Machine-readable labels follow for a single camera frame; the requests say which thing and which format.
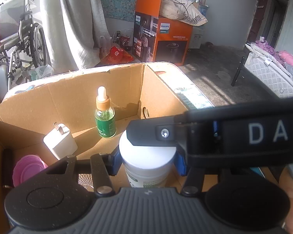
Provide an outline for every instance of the dropper bottle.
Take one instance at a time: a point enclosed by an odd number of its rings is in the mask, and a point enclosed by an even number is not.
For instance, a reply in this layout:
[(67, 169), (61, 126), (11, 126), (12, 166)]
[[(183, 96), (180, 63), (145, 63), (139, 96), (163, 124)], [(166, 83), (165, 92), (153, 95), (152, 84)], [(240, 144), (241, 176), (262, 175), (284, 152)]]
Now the dropper bottle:
[(106, 95), (106, 89), (103, 86), (98, 88), (95, 118), (100, 136), (110, 138), (116, 134), (115, 110), (111, 107), (110, 98)]

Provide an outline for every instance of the black bed leg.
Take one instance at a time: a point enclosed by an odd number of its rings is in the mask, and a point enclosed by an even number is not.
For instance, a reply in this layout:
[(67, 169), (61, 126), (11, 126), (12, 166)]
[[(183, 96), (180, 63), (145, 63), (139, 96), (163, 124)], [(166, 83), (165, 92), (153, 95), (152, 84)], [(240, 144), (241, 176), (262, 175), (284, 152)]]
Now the black bed leg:
[(240, 65), (239, 65), (239, 67), (237, 69), (236, 74), (234, 75), (234, 78), (232, 80), (231, 86), (234, 86), (236, 84), (236, 81), (238, 79), (238, 76), (239, 76), (239, 74), (241, 72), (241, 69), (244, 66), (244, 64), (245, 64), (245, 56), (243, 56), (242, 59), (241, 59), (241, 61), (240, 61)]

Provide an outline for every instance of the white quilted mattress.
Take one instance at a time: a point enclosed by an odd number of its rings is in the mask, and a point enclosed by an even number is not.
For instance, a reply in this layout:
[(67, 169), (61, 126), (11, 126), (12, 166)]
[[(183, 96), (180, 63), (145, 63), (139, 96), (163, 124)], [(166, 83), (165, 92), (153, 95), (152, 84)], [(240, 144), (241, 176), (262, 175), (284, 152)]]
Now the white quilted mattress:
[(245, 46), (251, 52), (244, 67), (268, 86), (278, 97), (293, 97), (292, 75), (273, 56), (255, 44), (251, 44), (251, 46), (246, 44)]

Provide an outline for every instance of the person's hand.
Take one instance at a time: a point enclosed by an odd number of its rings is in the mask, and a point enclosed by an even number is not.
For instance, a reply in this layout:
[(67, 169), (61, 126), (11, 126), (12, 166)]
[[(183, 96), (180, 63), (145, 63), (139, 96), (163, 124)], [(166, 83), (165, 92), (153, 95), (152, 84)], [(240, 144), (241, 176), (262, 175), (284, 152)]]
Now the person's hand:
[(280, 188), (285, 191), (290, 198), (291, 208), (285, 219), (286, 230), (293, 234), (293, 179), (290, 176), (288, 168), (284, 168), (279, 179)]

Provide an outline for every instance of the white dropper bulb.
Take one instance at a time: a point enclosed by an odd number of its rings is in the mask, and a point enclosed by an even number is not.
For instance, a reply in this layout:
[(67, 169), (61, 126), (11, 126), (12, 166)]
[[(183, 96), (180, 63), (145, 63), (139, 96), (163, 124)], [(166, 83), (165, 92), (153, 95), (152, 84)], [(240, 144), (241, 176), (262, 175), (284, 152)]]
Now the white dropper bulb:
[(98, 88), (98, 101), (103, 102), (107, 100), (106, 89), (104, 86)]

